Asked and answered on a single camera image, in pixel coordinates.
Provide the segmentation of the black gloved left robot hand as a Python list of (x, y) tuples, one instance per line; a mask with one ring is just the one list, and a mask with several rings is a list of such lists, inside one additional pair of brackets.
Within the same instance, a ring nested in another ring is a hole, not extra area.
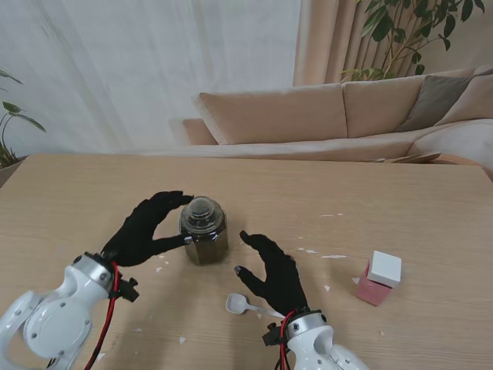
[(140, 265), (151, 257), (191, 243), (188, 234), (155, 239), (156, 228), (173, 210), (193, 200), (181, 190), (163, 191), (143, 200), (102, 249), (103, 258), (121, 267)]

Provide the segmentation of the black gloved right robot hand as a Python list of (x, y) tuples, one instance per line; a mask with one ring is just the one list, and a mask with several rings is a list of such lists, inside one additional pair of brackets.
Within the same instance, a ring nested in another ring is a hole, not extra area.
[(246, 267), (238, 265), (234, 268), (237, 277), (250, 291), (284, 317), (292, 311), (308, 311), (295, 260), (263, 234), (248, 234), (242, 230), (240, 238), (260, 255), (266, 271), (266, 279), (261, 281)]

